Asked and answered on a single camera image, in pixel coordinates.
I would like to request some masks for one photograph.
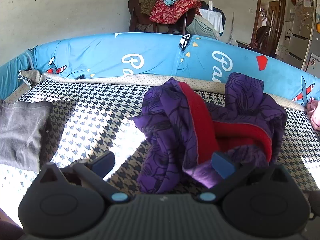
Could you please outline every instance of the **refrigerator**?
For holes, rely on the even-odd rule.
[[[306,71],[311,54],[320,56],[320,34],[316,30],[316,0],[296,0],[292,33],[284,61]]]

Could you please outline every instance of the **red floral cloth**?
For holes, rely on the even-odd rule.
[[[175,24],[189,9],[196,8],[199,13],[201,2],[198,0],[179,0],[171,6],[165,5],[163,0],[157,0],[150,14],[150,21],[162,24]]]

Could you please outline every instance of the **mattress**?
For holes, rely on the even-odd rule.
[[[129,195],[139,193],[136,182],[150,145],[130,117],[141,112],[145,92],[151,86],[105,83],[60,83],[47,79],[19,100],[50,101],[52,129],[46,141],[46,158],[65,167],[81,159],[93,160],[110,149],[116,164],[104,178]],[[224,95],[196,91],[205,101],[224,105]],[[320,134],[304,112],[286,108],[286,124],[278,158],[302,190],[317,190],[320,183]],[[16,223],[17,208],[37,173],[0,165],[0,208]],[[204,187],[189,179],[172,193],[195,195]]]

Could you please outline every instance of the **gray folded cloth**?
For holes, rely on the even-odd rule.
[[[0,163],[40,170],[43,137],[53,105],[50,102],[8,104],[0,99]]]

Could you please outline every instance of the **doorway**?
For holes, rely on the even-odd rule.
[[[251,46],[257,43],[256,33],[262,26],[270,27],[269,34],[261,46],[261,53],[275,57],[280,39],[286,0],[258,0],[257,12],[251,37]]]

